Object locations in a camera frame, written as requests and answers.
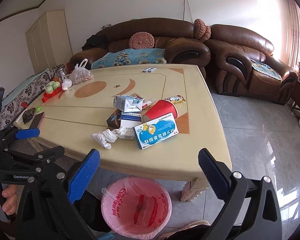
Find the human hand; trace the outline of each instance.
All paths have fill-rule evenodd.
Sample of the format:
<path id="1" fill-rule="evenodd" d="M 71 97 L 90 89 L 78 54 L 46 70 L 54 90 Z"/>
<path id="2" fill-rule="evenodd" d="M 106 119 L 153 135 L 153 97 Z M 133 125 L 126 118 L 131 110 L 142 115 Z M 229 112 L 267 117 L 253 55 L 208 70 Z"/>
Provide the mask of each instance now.
<path id="1" fill-rule="evenodd" d="M 9 216 L 15 213 L 17 209 L 17 188 L 18 185 L 10 184 L 2 191 L 2 196 L 7 198 L 2 206 L 2 210 Z"/>

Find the leather armchair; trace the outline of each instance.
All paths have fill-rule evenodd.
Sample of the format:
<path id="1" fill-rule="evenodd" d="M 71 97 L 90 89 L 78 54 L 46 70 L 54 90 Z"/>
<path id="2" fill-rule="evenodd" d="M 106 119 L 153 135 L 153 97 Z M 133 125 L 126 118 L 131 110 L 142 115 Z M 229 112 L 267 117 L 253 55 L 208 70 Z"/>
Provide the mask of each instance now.
<path id="1" fill-rule="evenodd" d="M 284 105 L 298 79 L 285 63 L 273 58 L 270 41 L 246 28 L 212 25 L 211 38 L 205 42 L 211 51 L 208 77 L 215 79 L 219 94 L 251 96 Z M 251 59 L 267 64 L 282 77 L 274 79 L 252 68 Z"/>
<path id="2" fill-rule="evenodd" d="M 129 48 L 130 37 L 137 32 L 149 32 L 154 36 L 154 48 L 165 49 L 167 63 L 197 65 L 205 78 L 204 67 L 210 61 L 210 50 L 194 38 L 194 25 L 190 22 L 168 18 L 145 18 L 118 23 L 99 31 L 96 35 L 107 36 L 107 48 L 92 48 L 76 53 L 70 59 L 71 69 L 87 58 L 86 68 L 108 52 Z"/>

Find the pink shoe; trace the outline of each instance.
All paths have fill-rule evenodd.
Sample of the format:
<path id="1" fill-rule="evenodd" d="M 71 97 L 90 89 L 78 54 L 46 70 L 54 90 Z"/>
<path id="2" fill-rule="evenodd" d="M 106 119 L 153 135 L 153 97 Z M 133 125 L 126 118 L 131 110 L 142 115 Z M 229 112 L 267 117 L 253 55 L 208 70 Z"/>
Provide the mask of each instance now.
<path id="1" fill-rule="evenodd" d="M 191 222 L 190 224 L 187 224 L 186 226 L 184 226 L 183 228 L 181 228 L 177 231 L 162 234 L 161 236 L 159 236 L 157 238 L 157 240 L 164 240 L 165 238 L 168 238 L 168 237 L 172 236 L 176 232 L 179 232 L 179 231 L 182 231 L 182 230 L 185 230 L 185 229 L 189 229 L 189 228 L 193 228 L 193 227 L 198 226 L 198 225 L 210 226 L 209 222 L 206 221 L 206 220 L 197 220 L 197 221 Z"/>

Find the ceiling molding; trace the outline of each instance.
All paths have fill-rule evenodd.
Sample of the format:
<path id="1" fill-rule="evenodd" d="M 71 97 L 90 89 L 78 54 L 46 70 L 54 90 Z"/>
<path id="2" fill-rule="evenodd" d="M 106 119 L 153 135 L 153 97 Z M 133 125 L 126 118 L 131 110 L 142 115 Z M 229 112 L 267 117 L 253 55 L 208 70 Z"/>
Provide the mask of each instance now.
<path id="1" fill-rule="evenodd" d="M 18 11 L 18 12 L 12 13 L 12 14 L 6 16 L 6 17 L 3 17 L 3 18 L 0 19 L 0 22 L 2 22 L 2 21 L 5 20 L 5 19 L 8 19 L 8 18 L 10 18 L 10 17 L 12 17 L 12 16 L 15 16 L 15 15 L 17 15 L 17 14 L 19 14 L 19 13 L 23 13 L 23 12 L 30 11 L 30 10 L 33 10 L 33 9 L 38 9 L 45 1 L 46 1 L 46 0 L 43 0 L 43 1 L 42 1 L 39 5 L 37 5 L 37 6 L 30 7 L 30 8 L 27 8 L 27 9 L 23 9 L 23 10 L 21 10 L 21 11 Z"/>

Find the cream table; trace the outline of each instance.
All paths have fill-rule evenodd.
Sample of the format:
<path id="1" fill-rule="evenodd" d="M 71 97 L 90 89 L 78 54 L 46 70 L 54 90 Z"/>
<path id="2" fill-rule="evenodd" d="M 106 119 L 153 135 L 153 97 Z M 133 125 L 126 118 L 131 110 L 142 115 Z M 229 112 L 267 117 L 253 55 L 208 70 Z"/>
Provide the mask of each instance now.
<path id="1" fill-rule="evenodd" d="M 158 69 L 151 73 L 142 70 Z M 209 183 L 198 165 L 198 152 L 207 148 L 217 161 L 231 170 L 231 160 L 218 112 L 207 85 L 196 65 L 130 65 L 92 70 L 94 78 L 62 91 L 47 102 L 39 96 L 30 106 L 41 105 L 45 112 L 34 138 L 47 147 L 62 145 L 66 155 L 82 160 L 95 148 L 100 167 L 154 179 L 187 181 L 181 201 L 189 201 Z M 107 128 L 106 120 L 115 111 L 113 95 L 137 93 L 147 100 L 183 95 L 176 104 L 179 134 L 144 150 L 135 140 L 118 139 L 107 150 L 90 135 Z M 15 123 L 26 129 L 30 123 Z"/>

